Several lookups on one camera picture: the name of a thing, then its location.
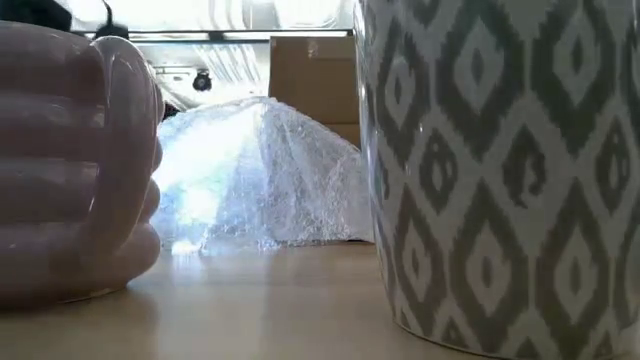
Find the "geometric pattern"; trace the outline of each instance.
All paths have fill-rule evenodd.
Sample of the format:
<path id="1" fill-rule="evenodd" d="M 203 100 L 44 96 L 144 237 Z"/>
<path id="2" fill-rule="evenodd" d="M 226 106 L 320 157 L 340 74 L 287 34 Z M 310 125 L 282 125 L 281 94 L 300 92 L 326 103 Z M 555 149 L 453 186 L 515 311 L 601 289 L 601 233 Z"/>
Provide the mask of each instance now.
<path id="1" fill-rule="evenodd" d="M 579 182 L 536 259 L 536 307 L 566 359 L 577 359 L 609 303 L 609 261 Z"/>
<path id="2" fill-rule="evenodd" d="M 617 210 L 629 183 L 629 148 L 620 121 L 614 119 L 596 158 L 598 190 L 610 213 Z"/>
<path id="3" fill-rule="evenodd" d="M 615 88 L 615 43 L 597 2 L 557 1 L 532 44 L 531 88 L 573 156 Z"/>
<path id="4" fill-rule="evenodd" d="M 395 321 L 499 358 L 629 351 L 640 10 L 358 1 L 363 143 Z"/>
<path id="5" fill-rule="evenodd" d="M 416 43 L 393 20 L 385 44 L 375 91 L 376 123 L 404 166 L 415 142 L 422 115 L 429 110 L 429 70 Z"/>
<path id="6" fill-rule="evenodd" d="M 446 291 L 443 253 L 407 187 L 402 192 L 394 240 L 394 263 L 400 264 L 396 267 L 398 285 L 406 289 L 422 333 L 430 336 Z"/>
<path id="7" fill-rule="evenodd" d="M 634 14 L 640 16 L 640 9 Z M 637 25 L 629 22 L 622 45 L 622 68 L 620 69 L 620 89 L 633 119 L 640 118 L 640 47 L 638 46 Z M 634 128 L 636 142 L 640 142 L 640 128 Z"/>
<path id="8" fill-rule="evenodd" d="M 629 277 L 629 252 L 631 244 L 636 241 L 638 228 L 640 225 L 640 197 L 636 199 L 635 205 L 631 212 L 628 228 L 624 232 L 624 241 L 620 246 L 620 252 L 617 255 L 614 273 L 613 288 L 613 310 L 615 312 L 618 329 L 623 330 L 631 327 L 638 320 L 638 304 L 631 301 L 629 296 L 629 282 L 634 278 Z"/>
<path id="9" fill-rule="evenodd" d="M 465 0 L 442 56 L 436 97 L 476 159 L 524 88 L 524 44 L 494 1 Z"/>
<path id="10" fill-rule="evenodd" d="M 499 350 L 527 309 L 528 268 L 509 221 L 480 182 L 450 258 L 451 290 L 483 351 Z"/>
<path id="11" fill-rule="evenodd" d="M 420 164 L 420 184 L 431 205 L 440 213 L 458 181 L 458 164 L 449 144 L 437 129 L 427 140 L 427 150 Z"/>
<path id="12" fill-rule="evenodd" d="M 531 169 L 533 181 L 525 190 L 528 170 Z M 527 208 L 524 191 L 539 196 L 547 181 L 544 154 L 536 138 L 527 128 L 520 129 L 513 140 L 509 154 L 502 164 L 503 182 L 514 205 Z"/>

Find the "white and gray vase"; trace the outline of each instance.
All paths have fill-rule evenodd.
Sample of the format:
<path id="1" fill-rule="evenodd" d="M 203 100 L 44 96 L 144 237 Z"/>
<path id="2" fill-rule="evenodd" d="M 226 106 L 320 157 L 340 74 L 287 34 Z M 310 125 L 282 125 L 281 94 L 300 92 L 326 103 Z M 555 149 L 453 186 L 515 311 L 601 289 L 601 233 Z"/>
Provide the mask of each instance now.
<path id="1" fill-rule="evenodd" d="M 360 0 L 364 149 L 395 321 L 459 350 L 634 347 L 631 0 Z"/>

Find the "cardboard box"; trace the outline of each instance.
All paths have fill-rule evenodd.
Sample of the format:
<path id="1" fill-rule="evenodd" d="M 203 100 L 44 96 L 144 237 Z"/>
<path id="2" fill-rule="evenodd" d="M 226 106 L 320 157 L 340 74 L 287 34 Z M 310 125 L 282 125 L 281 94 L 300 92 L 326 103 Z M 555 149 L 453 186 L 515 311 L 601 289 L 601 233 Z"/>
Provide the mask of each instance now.
<path id="1" fill-rule="evenodd" d="M 269 96 L 360 144 L 352 36 L 273 37 L 270 76 Z"/>

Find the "wooden table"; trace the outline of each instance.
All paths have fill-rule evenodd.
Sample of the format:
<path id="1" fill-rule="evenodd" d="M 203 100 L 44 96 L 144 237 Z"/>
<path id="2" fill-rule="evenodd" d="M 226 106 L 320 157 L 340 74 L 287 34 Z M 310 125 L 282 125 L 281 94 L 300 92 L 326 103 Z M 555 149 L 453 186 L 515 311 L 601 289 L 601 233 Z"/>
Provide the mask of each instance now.
<path id="1" fill-rule="evenodd" d="M 88 302 L 0 318 L 2 360 L 473 360 L 391 321 L 372 245 L 164 254 Z"/>

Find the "light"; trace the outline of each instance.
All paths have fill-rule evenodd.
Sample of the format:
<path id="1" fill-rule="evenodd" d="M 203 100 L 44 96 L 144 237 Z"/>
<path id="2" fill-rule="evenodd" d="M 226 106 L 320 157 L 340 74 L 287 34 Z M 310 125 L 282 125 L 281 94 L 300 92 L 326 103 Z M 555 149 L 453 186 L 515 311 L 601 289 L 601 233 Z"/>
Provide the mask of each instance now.
<path id="1" fill-rule="evenodd" d="M 294 31 L 294 32 L 269 32 L 269 31 L 242 31 L 227 32 L 223 34 L 226 40 L 269 40 L 273 36 L 286 37 L 345 37 L 347 31 Z"/>

